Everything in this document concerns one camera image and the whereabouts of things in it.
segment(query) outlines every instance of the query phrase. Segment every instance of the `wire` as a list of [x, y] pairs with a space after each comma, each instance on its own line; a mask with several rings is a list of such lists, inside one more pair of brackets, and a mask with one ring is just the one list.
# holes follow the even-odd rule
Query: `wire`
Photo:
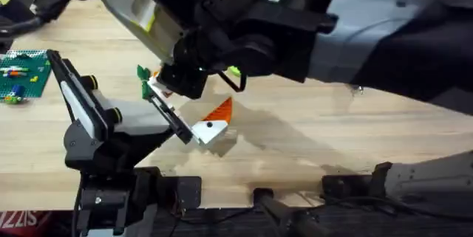
[[172, 213], [169, 213], [169, 214], [171, 216], [173, 216], [174, 218], [179, 219], [180, 222], [185, 223], [185, 224], [189, 224], [189, 225], [216, 225], [216, 224], [220, 224], [222, 222], [225, 222], [225, 221], [228, 221], [228, 220], [231, 220], [231, 219], [235, 219], [239, 216], [246, 215], [250, 212], [253, 212], [253, 210], [254, 210], [254, 207], [244, 209], [242, 211], [235, 212], [231, 215], [225, 216], [221, 219], [217, 219], [217, 220], [214, 220], [214, 221], [189, 221], [189, 220], [185, 220], [185, 219], [182, 219], [180, 217], [177, 217], [177, 216], [173, 215]]
[[413, 213], [416, 213], [418, 215], [425, 215], [425, 216], [431, 216], [439, 219], [448, 219], [452, 221], [461, 221], [461, 222], [472, 222], [473, 221], [473, 216], [462, 216], [462, 215], [457, 215], [457, 214], [447, 214], [447, 213], [438, 213], [438, 212], [433, 212], [433, 211], [428, 211], [428, 210], [423, 210], [417, 207], [412, 207], [409, 205], [406, 205], [404, 203], [398, 202], [394, 199], [383, 199], [379, 197], [374, 197], [374, 196], [354, 196], [354, 197], [347, 197], [344, 199], [339, 199], [335, 200], [334, 202], [328, 202], [326, 204], [320, 205], [318, 207], [309, 207], [308, 210], [317, 210], [317, 209], [322, 209], [328, 206], [333, 206], [333, 205], [339, 205], [342, 203], [346, 202], [357, 202], [357, 201], [372, 201], [372, 202], [380, 202], [386, 205], [390, 205], [392, 207], [396, 207], [400, 210], [404, 211], [410, 211]]
[[0, 27], [0, 41], [11, 41], [21, 35], [33, 32], [44, 25], [38, 16], [28, 21]]
[[247, 75], [244, 72], [241, 72], [240, 79], [239, 79], [239, 87], [226, 76], [222, 71], [217, 73], [235, 92], [242, 92], [246, 88], [246, 78]]
[[79, 189], [77, 189], [77, 194], [75, 195], [74, 209], [72, 210], [72, 222], [71, 222], [71, 236], [77, 236], [77, 220], [79, 212], [79, 202], [81, 201], [82, 187], [84, 186], [85, 174], [81, 172], [81, 179], [79, 180]]
[[172, 237], [172, 236], [174, 235], [174, 231], [176, 230], [177, 225], [179, 224], [179, 221], [180, 221], [180, 220], [179, 220], [178, 218], [176, 218], [176, 219], [174, 220], [174, 226], [172, 227], [172, 230], [171, 230], [171, 232], [169, 233], [168, 237]]

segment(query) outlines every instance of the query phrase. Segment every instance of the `light wood surface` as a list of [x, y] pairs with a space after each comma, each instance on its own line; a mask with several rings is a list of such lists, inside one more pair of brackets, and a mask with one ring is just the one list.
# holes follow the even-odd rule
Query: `light wood surface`
[[[138, 64], [158, 59], [99, 0], [73, 1], [58, 21], [18, 39], [14, 49], [56, 49], [81, 74], [94, 74], [107, 97], [140, 101]], [[173, 96], [187, 120], [233, 95], [225, 138], [203, 150], [177, 138], [144, 159], [165, 175], [203, 178], [203, 207], [250, 204], [253, 188], [275, 188], [289, 205], [317, 205], [325, 174], [372, 171], [375, 164], [417, 162], [468, 151], [473, 120], [462, 114], [366, 89], [276, 76], [253, 78], [234, 94], [211, 78], [201, 100]], [[0, 106], [0, 210], [71, 209], [78, 173], [64, 166], [67, 109], [52, 75], [43, 97]]]

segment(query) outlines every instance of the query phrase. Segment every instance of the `green lego baseplate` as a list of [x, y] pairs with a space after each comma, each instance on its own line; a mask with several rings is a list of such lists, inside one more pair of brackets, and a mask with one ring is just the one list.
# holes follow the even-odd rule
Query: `green lego baseplate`
[[[26, 76], [6, 78], [4, 72], [0, 72], [0, 101], [3, 101], [14, 85], [24, 87], [22, 97], [40, 97], [51, 73], [51, 64], [47, 57], [46, 50], [10, 50], [5, 55], [0, 55], [0, 68], [19, 66], [28, 68]], [[38, 76], [36, 82], [30, 79]]]

